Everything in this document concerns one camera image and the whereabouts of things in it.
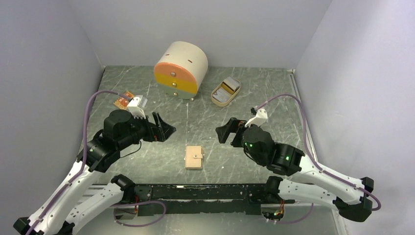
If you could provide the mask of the beige leather card holder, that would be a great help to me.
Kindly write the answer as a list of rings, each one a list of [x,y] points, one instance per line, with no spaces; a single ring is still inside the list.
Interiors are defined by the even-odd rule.
[[[204,152],[200,145],[189,145],[185,149],[185,169],[202,169]]]

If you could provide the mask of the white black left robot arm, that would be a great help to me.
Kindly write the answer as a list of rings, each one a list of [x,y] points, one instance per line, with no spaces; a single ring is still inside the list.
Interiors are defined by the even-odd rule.
[[[71,170],[31,216],[20,217],[13,227],[21,235],[74,235],[106,208],[142,204],[135,183],[120,174],[99,194],[80,203],[87,189],[121,157],[121,151],[143,142],[164,142],[176,128],[153,112],[148,116],[126,110],[114,110],[104,119],[103,128],[86,143]]]

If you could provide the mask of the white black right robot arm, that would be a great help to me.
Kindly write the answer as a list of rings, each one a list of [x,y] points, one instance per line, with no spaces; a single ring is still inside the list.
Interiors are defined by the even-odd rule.
[[[264,189],[268,202],[319,204],[354,222],[364,222],[374,211],[369,199],[373,179],[349,177],[318,164],[298,148],[274,141],[255,124],[232,118],[229,125],[227,132],[235,133],[231,145],[243,148],[249,159],[274,174]]]

